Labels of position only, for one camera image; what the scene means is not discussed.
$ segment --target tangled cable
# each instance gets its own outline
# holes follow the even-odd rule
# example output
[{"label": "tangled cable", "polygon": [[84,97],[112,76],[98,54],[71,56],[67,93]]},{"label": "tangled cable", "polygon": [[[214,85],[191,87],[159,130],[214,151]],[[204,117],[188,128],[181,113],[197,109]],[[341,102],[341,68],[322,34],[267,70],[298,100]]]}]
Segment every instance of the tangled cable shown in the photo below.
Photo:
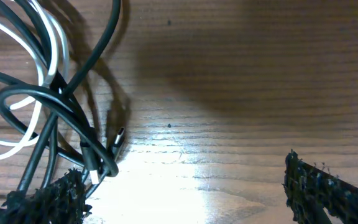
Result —
[{"label": "tangled cable", "polygon": [[[0,13],[14,25],[24,39],[21,39],[19,35],[1,23],[0,29],[14,38],[30,53],[37,68],[38,85],[30,85],[0,72],[0,82],[7,85],[7,87],[0,90],[0,115],[13,128],[23,134],[19,142],[0,139],[0,145],[13,147],[10,151],[0,154],[0,160],[14,155],[25,146],[35,144],[19,186],[17,187],[18,191],[25,194],[29,189],[29,185],[44,149],[49,149],[48,165],[41,188],[45,188],[50,183],[53,168],[59,155],[84,167],[82,173],[83,182],[85,182],[90,174],[92,186],[86,191],[86,197],[88,198],[96,190],[103,178],[107,175],[112,177],[117,175],[118,167],[116,159],[119,153],[117,147],[119,146],[117,143],[112,151],[108,151],[98,141],[96,131],[90,126],[85,112],[81,109],[73,92],[99,59],[111,39],[119,19],[121,0],[112,0],[112,11],[106,29],[88,60],[68,83],[65,81],[65,79],[68,78],[69,69],[68,43],[62,27],[52,15],[41,7],[37,0],[16,0],[16,3],[23,8],[30,18],[40,41],[38,41],[24,22],[1,0]],[[60,42],[62,43],[62,74],[57,70],[59,48],[55,33],[58,34]],[[43,67],[48,71],[46,76],[44,75]],[[23,94],[29,97],[10,106],[6,104],[6,98]],[[12,110],[27,106],[34,101],[34,112],[27,127],[12,114]],[[34,132],[34,129],[42,106],[48,108],[51,113],[41,133],[38,135]],[[68,152],[58,147],[58,118],[61,118],[79,134],[81,154],[76,151]],[[122,135],[123,129],[117,134],[116,142],[122,144],[122,139],[120,139]]]}]

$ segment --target wooden table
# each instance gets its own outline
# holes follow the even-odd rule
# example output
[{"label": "wooden table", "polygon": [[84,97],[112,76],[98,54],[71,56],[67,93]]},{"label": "wooden table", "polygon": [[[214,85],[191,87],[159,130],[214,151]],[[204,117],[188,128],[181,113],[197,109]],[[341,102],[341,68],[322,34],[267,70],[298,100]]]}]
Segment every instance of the wooden table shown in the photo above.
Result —
[{"label": "wooden table", "polygon": [[[74,72],[111,2],[56,2]],[[0,71],[37,82],[27,52],[1,32]],[[123,0],[88,77],[76,96],[100,139],[123,124],[128,137],[120,174],[88,200],[86,223],[292,223],[281,185],[291,148],[358,186],[358,1]],[[28,122],[31,110],[15,113]],[[0,117],[0,137],[21,136]],[[0,204],[31,152],[0,161]],[[33,191],[46,164],[47,153]],[[71,166],[60,160],[55,178]]]}]

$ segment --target cable tip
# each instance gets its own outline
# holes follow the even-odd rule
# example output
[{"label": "cable tip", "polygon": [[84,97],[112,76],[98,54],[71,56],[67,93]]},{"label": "cable tip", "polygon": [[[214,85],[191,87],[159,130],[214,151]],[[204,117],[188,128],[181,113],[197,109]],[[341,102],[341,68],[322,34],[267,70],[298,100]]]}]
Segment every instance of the cable tip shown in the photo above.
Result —
[{"label": "cable tip", "polygon": [[91,170],[89,172],[89,175],[91,176],[91,182],[92,184],[99,184],[100,183],[100,175],[97,170]]}]

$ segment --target black textured object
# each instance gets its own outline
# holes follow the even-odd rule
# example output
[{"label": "black textured object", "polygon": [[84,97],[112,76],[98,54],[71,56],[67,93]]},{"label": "black textured object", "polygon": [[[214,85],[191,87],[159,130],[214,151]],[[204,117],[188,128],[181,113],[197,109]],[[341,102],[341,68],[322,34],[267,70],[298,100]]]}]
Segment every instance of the black textured object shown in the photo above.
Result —
[{"label": "black textured object", "polygon": [[3,205],[7,209],[0,213],[0,224],[77,224],[83,223],[91,209],[85,205],[85,186],[77,170],[69,170],[29,197],[22,192],[11,192]]},{"label": "black textured object", "polygon": [[293,220],[302,224],[331,223],[325,214],[345,224],[358,224],[358,188],[333,177],[301,159],[291,150],[285,159],[284,190]]}]

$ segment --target brown wood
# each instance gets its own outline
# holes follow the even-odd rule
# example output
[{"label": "brown wood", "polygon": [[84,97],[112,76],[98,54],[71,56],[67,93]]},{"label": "brown wood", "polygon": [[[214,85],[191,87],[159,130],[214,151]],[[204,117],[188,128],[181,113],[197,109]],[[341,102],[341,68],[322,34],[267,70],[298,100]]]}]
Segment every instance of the brown wood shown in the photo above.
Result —
[{"label": "brown wood", "polygon": [[[83,63],[111,2],[56,2]],[[281,186],[291,148],[358,186],[358,1],[123,0],[122,9],[76,92],[103,142],[121,125],[106,125],[113,98],[112,113],[129,118],[121,172],[88,201],[86,223],[292,223]],[[36,83],[27,52],[1,32],[0,71]],[[28,122],[31,109],[16,114]],[[0,137],[20,138],[5,126],[0,118]],[[60,131],[78,149],[78,136]],[[0,161],[0,204],[31,151]],[[32,190],[46,164],[47,153]],[[60,161],[55,177],[69,167]]]}]

